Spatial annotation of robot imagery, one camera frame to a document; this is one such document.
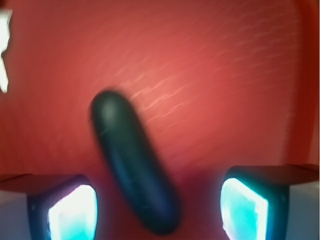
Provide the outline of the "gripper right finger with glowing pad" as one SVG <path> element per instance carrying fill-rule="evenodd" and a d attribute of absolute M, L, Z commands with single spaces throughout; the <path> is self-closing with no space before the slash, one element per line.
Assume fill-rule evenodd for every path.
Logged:
<path fill-rule="evenodd" d="M 320 167 L 233 166 L 220 191 L 222 228 L 230 240 L 318 240 Z"/>

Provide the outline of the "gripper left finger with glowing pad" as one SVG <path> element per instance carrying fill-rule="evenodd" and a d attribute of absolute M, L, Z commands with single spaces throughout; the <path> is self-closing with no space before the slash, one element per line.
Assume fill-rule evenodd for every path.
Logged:
<path fill-rule="evenodd" d="M 0 177 L 2 240 L 93 240 L 97 193 L 83 174 Z"/>

